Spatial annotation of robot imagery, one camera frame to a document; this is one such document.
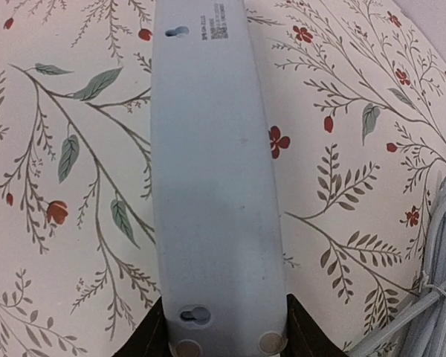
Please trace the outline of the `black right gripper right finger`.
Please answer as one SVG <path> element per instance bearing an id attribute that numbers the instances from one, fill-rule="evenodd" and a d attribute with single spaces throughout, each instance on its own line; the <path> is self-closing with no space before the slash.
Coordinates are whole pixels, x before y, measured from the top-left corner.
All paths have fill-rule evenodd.
<path id="1" fill-rule="evenodd" d="M 322 331 L 293 294 L 287 294 L 287 303 L 288 343 L 282 356 L 344 357 L 344 352 Z"/>

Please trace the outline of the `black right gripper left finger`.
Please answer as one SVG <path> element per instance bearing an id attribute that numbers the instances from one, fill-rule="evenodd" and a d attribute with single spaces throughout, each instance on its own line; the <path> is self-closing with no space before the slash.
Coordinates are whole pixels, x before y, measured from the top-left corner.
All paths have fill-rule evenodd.
<path id="1" fill-rule="evenodd" d="M 170 357 L 167 321 L 158 298 L 128 341 L 113 357 Z"/>

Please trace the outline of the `light blue power strip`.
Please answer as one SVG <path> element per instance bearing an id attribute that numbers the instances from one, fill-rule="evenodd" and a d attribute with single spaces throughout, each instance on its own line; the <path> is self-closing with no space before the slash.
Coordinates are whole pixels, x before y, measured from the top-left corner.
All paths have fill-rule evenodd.
<path id="1" fill-rule="evenodd" d="M 174 356 L 287 344 L 277 190 L 242 1 L 158 1 L 152 197 Z"/>

